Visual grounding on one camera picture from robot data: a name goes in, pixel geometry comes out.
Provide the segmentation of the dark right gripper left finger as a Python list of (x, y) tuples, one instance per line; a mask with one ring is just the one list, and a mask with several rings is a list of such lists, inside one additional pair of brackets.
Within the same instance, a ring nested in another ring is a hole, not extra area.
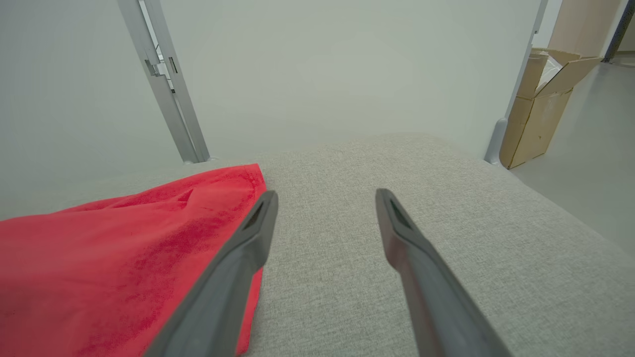
[(254, 275), (270, 251), (278, 195), (264, 192), (146, 350), (147, 357), (233, 357)]

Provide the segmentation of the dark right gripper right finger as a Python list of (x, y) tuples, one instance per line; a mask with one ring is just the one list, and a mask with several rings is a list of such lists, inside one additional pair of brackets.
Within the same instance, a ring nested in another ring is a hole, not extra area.
[(422, 357), (509, 357), (511, 352), (433, 244), (388, 189), (375, 193), (384, 253), (401, 278)]

